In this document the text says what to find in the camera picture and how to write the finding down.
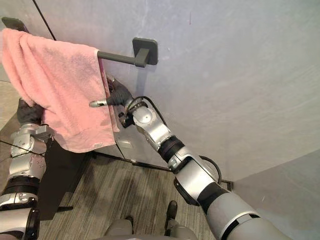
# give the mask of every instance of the silver robot arm segment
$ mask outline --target silver robot arm segment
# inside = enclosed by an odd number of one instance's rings
[[[37,239],[40,224],[37,194],[46,171],[46,143],[53,134],[48,125],[26,123],[11,135],[12,162],[0,195],[0,235]]]
[[[175,174],[176,189],[188,204],[202,207],[217,240],[290,239],[238,195],[218,185],[211,166],[192,153],[154,110],[140,104],[131,112],[137,130]]]

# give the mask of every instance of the metal bracket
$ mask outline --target metal bracket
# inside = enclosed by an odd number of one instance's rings
[[[152,39],[135,37],[132,40],[134,57],[122,56],[109,52],[98,51],[100,59],[107,59],[115,62],[126,63],[144,68],[147,64],[157,65],[158,43]]]
[[[24,23],[11,17],[2,17],[3,24],[9,29],[24,31],[28,30]],[[158,43],[156,40],[135,37],[132,40],[134,57],[122,56],[114,53],[98,51],[97,57],[100,59],[111,60],[120,63],[135,65],[144,68],[147,64],[157,65],[158,63]]]
[[[8,29],[14,29],[18,31],[27,32],[27,33],[29,32],[25,24],[18,18],[4,16],[1,18],[1,20]]]

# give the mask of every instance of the towel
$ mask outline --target towel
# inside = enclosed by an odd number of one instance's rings
[[[9,28],[1,34],[0,57],[12,85],[29,106],[45,109],[42,121],[62,148],[84,153],[115,144],[113,107],[89,107],[110,95],[96,48]]]

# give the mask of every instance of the wall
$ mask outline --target wall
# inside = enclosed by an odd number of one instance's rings
[[[29,32],[36,36],[42,36],[48,39],[52,39],[50,32],[48,31],[46,25],[41,19],[37,9],[35,8],[32,1],[29,0],[15,0],[7,1],[0,0],[0,18],[18,18],[20,19],[28,28]],[[6,26],[0,21],[0,31]],[[0,64],[0,81],[9,82],[9,78],[2,66]]]
[[[294,240],[320,239],[320,149],[234,183],[234,191]]]
[[[105,61],[135,95],[224,178],[239,180],[318,149],[320,3],[315,0],[39,1],[58,40],[132,56],[155,39],[146,69]],[[127,158],[163,165],[132,131]]]

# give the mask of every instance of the floor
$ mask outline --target floor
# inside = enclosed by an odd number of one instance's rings
[[[19,98],[10,82],[0,80],[0,130],[17,111]]]
[[[170,172],[133,166],[105,156],[92,158],[75,190],[66,194],[53,220],[42,221],[40,240],[90,240],[102,237],[113,220],[132,216],[136,234],[163,235],[166,210],[178,202],[177,221],[199,240],[214,240],[200,207],[185,203]]]

